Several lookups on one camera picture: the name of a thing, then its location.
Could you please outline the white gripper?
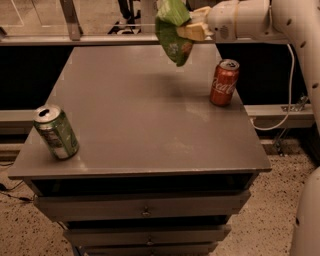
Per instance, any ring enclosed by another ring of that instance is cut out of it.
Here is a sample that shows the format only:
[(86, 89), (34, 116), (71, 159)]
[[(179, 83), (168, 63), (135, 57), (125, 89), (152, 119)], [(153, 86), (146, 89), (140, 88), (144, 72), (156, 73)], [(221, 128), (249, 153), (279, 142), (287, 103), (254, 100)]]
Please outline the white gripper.
[(190, 12), (193, 24), (178, 27), (177, 33), (180, 37), (193, 41), (204, 41), (214, 33), (217, 43), (233, 42), (236, 40), (237, 5), (237, 0), (229, 0), (221, 1), (212, 8), (205, 6), (195, 9)]

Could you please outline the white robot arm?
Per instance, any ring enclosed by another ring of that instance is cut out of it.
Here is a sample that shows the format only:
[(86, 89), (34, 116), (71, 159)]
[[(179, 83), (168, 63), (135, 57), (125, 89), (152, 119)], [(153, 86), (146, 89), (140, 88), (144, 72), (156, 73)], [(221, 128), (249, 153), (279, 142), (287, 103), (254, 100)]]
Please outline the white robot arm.
[[(291, 64), (300, 66), (320, 131), (320, 0), (224, 0), (192, 11), (177, 32), (195, 41), (285, 44)], [(290, 256), (320, 256), (320, 168), (302, 190)]]

